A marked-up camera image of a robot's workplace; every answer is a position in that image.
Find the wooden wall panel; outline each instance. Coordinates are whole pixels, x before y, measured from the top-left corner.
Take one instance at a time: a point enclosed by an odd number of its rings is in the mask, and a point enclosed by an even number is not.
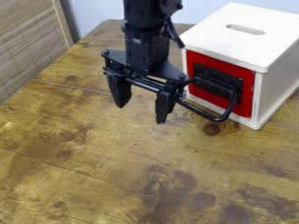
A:
[[[57,0],[0,0],[0,103],[71,47]]]

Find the box lid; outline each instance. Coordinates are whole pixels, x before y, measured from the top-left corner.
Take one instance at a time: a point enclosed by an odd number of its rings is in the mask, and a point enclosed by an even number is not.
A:
[[[299,39],[299,15],[227,4],[183,35],[185,48],[260,73]]]

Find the red panel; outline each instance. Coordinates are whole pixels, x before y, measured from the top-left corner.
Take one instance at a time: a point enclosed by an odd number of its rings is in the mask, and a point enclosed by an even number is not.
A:
[[[255,85],[255,73],[245,69],[244,67],[235,66],[228,62],[213,59],[200,53],[187,51],[187,69],[188,75],[193,76],[193,63],[200,63],[205,67],[211,67],[225,74],[243,79],[243,95],[240,98],[240,104],[235,106],[233,113],[243,117],[251,117],[252,111],[252,97],[253,97],[253,85]],[[189,85],[189,92],[192,95],[197,96],[207,102],[217,105],[221,108],[227,108],[229,101],[216,96],[215,94],[207,92],[205,90]]]

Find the white wall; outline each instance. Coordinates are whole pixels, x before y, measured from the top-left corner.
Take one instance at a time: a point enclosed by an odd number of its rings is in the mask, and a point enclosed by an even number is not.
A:
[[[73,27],[83,38],[107,19],[123,18],[123,0],[68,1]],[[196,24],[224,4],[235,2],[299,14],[299,0],[183,0],[184,9],[173,16],[173,22]]]

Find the wooden table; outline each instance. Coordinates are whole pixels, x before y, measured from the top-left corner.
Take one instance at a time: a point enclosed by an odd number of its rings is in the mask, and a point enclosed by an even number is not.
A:
[[[120,110],[108,92],[99,52],[124,48],[119,25],[0,107],[0,223],[299,223],[299,94],[260,131],[179,105],[155,124],[155,94],[133,88]]]

